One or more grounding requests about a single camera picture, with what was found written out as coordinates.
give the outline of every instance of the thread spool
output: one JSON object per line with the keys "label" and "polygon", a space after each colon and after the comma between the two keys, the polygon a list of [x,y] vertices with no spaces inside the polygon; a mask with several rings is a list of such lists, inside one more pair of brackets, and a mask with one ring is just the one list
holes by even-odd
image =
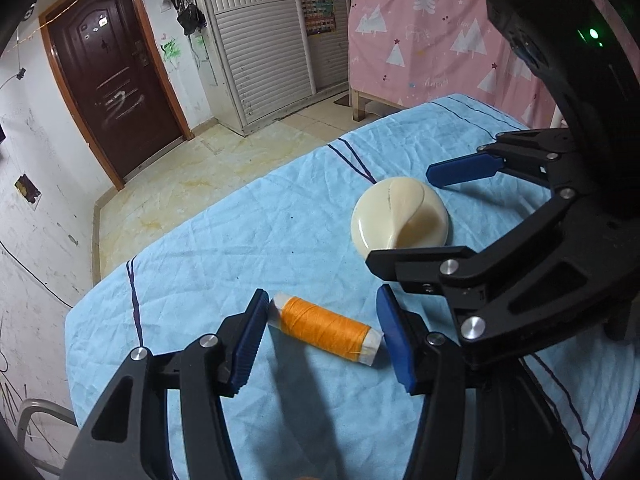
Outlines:
{"label": "thread spool", "polygon": [[271,301],[269,324],[316,348],[368,366],[382,341],[382,332],[369,325],[283,292]]}

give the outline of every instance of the brown door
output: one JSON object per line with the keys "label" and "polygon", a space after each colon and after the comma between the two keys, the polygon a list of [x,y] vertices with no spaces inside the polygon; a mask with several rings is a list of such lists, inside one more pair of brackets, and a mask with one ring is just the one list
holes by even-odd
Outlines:
{"label": "brown door", "polygon": [[80,0],[49,34],[72,98],[120,177],[180,137],[131,0]]}

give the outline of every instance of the blue gripper pad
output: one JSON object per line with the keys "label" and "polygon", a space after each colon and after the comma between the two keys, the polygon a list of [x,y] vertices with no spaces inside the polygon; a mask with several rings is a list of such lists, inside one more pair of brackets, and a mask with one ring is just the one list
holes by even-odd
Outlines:
{"label": "blue gripper pad", "polygon": [[400,319],[402,308],[398,304],[391,287],[386,283],[378,289],[376,312],[380,328],[385,335],[386,348],[396,372],[398,382],[411,393],[416,384],[414,352],[410,336]]}
{"label": "blue gripper pad", "polygon": [[235,391],[242,388],[249,380],[249,373],[254,366],[255,355],[258,353],[258,346],[260,346],[260,340],[267,325],[268,306],[269,295],[258,288],[244,312],[242,333],[233,350],[233,368],[229,384]]}
{"label": "blue gripper pad", "polygon": [[472,153],[431,164],[427,168],[427,180],[432,186],[445,187],[494,176],[503,167],[504,161],[501,156]]}

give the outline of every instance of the white wardrobe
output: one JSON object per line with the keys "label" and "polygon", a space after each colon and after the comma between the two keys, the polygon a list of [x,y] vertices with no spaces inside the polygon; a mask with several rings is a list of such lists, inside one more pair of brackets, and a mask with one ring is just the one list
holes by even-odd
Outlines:
{"label": "white wardrobe", "polygon": [[300,0],[198,1],[212,68],[225,86],[207,93],[221,123],[248,134],[347,88],[350,0],[333,1],[335,32],[309,37]]}

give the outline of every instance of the wooden door frame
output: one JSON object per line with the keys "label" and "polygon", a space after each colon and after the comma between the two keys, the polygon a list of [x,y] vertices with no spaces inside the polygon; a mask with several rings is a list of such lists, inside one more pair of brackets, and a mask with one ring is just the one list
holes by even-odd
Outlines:
{"label": "wooden door frame", "polygon": [[[89,128],[88,123],[84,120],[84,117],[80,113],[78,103],[73,98],[65,75],[62,72],[62,65],[60,64],[58,53],[53,45],[53,42],[51,41],[46,17],[50,12],[54,11],[57,7],[59,7],[66,1],[68,0],[57,0],[55,3],[49,6],[47,10],[40,14],[39,20],[40,26],[42,27],[42,43],[44,43],[44,50],[47,53],[47,58],[49,59],[49,65],[51,67],[51,71],[53,72],[53,77],[56,80],[58,89],[62,94],[62,98],[64,99],[66,107],[69,109],[69,112],[71,113],[76,126],[80,130],[80,133],[84,137],[86,143],[89,145],[89,149],[91,149],[94,157],[100,163],[102,169],[111,179],[116,189],[120,191],[124,188],[124,179],[118,175],[118,172],[115,170],[113,164],[111,164],[111,162],[107,158],[104,150],[98,143],[98,140]],[[169,76],[166,72],[164,63],[162,62],[162,58],[160,57],[160,52],[158,52],[158,48],[156,47],[156,40],[154,39],[153,30],[151,29],[149,16],[146,13],[144,1],[132,0],[132,2],[133,7],[136,11],[138,23],[140,24],[140,29],[142,30],[144,36],[146,49],[151,56],[151,63],[153,64],[154,69],[156,70],[156,74],[158,75],[158,79],[160,80],[162,92],[164,93],[167,102],[169,103],[169,108],[171,109],[172,115],[174,116],[175,121],[180,128],[182,136],[186,140],[191,140],[194,138],[193,132],[190,130],[189,125],[187,124],[187,119],[184,116],[184,112],[182,111],[180,103],[178,102],[178,97],[175,94],[174,87],[169,81]]]}

